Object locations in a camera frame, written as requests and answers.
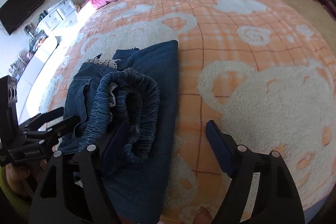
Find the yellow-green sleeve forearm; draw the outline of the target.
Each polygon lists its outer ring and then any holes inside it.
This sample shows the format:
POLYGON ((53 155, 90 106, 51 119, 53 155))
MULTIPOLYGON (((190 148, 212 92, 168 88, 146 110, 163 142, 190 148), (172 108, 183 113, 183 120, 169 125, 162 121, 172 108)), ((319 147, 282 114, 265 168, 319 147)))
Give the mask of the yellow-green sleeve forearm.
POLYGON ((5 198, 9 201, 9 204, 14 211, 22 218, 28 219, 30 205, 16 195, 9 187, 6 181, 5 167, 1 167, 1 190, 5 195, 5 198))

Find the left hand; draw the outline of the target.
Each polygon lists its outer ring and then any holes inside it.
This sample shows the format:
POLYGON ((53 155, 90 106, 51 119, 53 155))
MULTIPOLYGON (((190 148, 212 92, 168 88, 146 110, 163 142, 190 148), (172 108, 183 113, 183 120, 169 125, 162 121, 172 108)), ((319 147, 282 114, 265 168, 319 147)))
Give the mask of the left hand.
POLYGON ((25 166, 15 166, 11 163, 5 166, 5 178, 9 188, 17 195, 28 195, 23 181, 30 176, 33 176, 36 182, 39 182, 45 169, 47 168, 48 160, 43 159, 39 162, 39 167, 30 170, 25 166))

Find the right hand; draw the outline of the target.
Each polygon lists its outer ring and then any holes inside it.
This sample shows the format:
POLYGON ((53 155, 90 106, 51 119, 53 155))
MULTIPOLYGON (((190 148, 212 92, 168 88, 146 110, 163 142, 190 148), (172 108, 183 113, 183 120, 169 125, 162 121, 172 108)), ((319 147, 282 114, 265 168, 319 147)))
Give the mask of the right hand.
POLYGON ((193 224, 211 224, 213 221, 213 216, 211 213, 203 206, 199 208, 198 214, 193 220, 193 224))

